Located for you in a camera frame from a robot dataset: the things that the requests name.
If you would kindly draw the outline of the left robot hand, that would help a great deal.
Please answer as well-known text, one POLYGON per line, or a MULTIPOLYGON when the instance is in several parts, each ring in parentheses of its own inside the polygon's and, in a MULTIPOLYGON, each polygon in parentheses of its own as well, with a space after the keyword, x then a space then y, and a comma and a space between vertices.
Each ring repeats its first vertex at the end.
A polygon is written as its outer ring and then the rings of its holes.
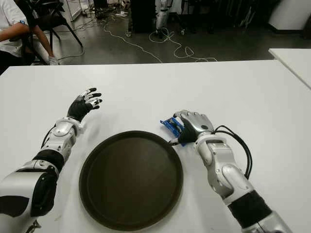
POLYGON ((81 122, 90 111, 99 109, 103 100, 101 99, 102 94, 96 93, 96 91, 97 88, 93 87, 80 93, 70 105, 67 117, 81 122))

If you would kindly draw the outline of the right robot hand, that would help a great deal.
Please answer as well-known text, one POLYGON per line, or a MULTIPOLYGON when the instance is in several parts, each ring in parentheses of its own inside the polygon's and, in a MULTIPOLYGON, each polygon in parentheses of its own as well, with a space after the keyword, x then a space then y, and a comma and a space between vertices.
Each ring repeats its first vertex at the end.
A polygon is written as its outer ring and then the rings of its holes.
POLYGON ((198 139, 201 133, 207 132, 211 134, 214 132, 213 125, 205 114, 181 110, 175 112, 173 117, 181 119, 184 124, 184 129, 177 138, 169 141, 169 144, 172 146, 193 143, 198 139))

